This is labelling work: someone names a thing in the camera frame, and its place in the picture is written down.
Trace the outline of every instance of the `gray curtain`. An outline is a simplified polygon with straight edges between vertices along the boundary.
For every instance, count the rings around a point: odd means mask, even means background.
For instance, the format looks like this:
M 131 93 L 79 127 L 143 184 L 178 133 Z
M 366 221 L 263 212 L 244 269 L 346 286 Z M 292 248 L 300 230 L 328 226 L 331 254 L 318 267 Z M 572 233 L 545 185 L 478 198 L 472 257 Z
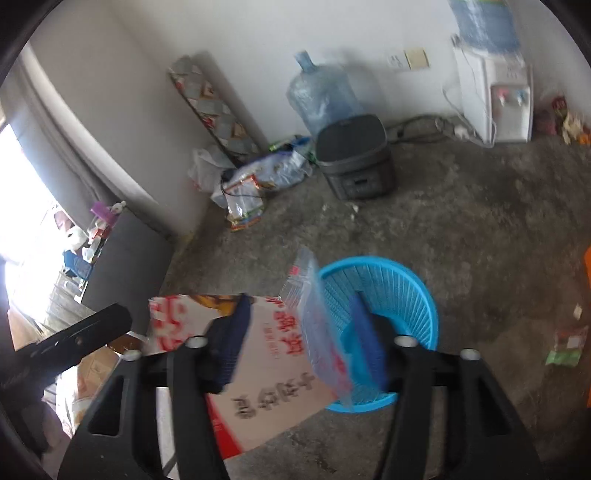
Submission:
M 119 201 L 100 173 L 93 170 L 92 164 L 62 133 L 20 60 L 0 87 L 0 103 L 26 157 L 76 225 L 83 230 L 90 226 L 94 218 L 90 208 L 94 202 L 112 205 Z

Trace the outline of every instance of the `plastic bottle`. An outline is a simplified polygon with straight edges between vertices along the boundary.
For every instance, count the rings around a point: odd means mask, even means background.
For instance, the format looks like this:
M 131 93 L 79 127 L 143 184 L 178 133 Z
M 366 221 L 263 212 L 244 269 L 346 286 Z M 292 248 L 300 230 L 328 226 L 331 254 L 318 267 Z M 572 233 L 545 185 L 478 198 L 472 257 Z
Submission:
M 306 51 L 295 57 L 302 72 L 291 81 L 287 98 L 313 137 L 330 124 L 363 114 L 341 68 L 314 65 Z

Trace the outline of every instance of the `light switch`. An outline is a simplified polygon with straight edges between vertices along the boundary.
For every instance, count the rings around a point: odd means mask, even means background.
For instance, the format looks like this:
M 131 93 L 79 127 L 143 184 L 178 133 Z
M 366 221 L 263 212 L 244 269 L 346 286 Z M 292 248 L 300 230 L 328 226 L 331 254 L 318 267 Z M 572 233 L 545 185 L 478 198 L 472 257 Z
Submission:
M 405 50 L 404 54 L 408 60 L 408 65 L 411 70 L 428 69 L 429 60 L 423 48 L 413 48 L 412 50 Z

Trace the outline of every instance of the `concrete floor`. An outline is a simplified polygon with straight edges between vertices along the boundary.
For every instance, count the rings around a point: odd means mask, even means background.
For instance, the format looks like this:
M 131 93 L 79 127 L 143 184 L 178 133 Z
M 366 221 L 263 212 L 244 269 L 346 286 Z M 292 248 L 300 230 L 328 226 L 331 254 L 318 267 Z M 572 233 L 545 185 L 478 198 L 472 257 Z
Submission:
M 300 245 L 320 265 L 352 255 L 394 259 L 431 291 L 439 349 L 478 348 L 541 458 L 551 462 L 572 452 L 587 425 L 589 354 L 574 369 L 545 367 L 544 360 L 555 328 L 576 324 L 577 303 L 579 323 L 591 321 L 582 262 L 591 244 L 591 149 L 542 138 L 492 150 L 458 142 L 404 145 L 394 157 L 398 189 L 357 202 L 356 215 L 318 172 L 278 194 L 262 221 L 243 232 L 230 233 L 224 212 L 212 204 L 164 292 L 277 295 Z M 437 473 L 443 427 L 441 402 L 434 410 L 427 478 Z M 391 416 L 391 408 L 322 411 L 229 460 L 230 476 L 370 478 Z

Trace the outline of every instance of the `clear plastic bag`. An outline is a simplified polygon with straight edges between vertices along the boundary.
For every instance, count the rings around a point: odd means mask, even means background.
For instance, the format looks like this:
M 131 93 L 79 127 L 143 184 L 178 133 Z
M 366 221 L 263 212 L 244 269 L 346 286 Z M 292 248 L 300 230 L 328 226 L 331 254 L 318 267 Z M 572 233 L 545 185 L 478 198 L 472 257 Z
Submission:
M 352 407 L 352 383 L 343 360 L 343 349 L 324 302 L 324 284 L 314 254 L 306 247 L 298 252 L 280 298 L 292 315 L 300 320 L 306 352 L 314 373 Z
M 254 175 L 265 191 L 276 192 L 298 184 L 312 175 L 308 160 L 294 151 L 274 152 L 241 167 L 232 180 Z
M 229 168 L 234 168 L 230 159 L 217 145 L 212 145 L 193 150 L 193 166 L 188 175 L 197 189 L 212 193 L 220 183 L 222 172 Z
M 228 203 L 228 220 L 232 232 L 257 223 L 265 209 L 261 189 L 253 175 L 239 180 L 222 190 Z

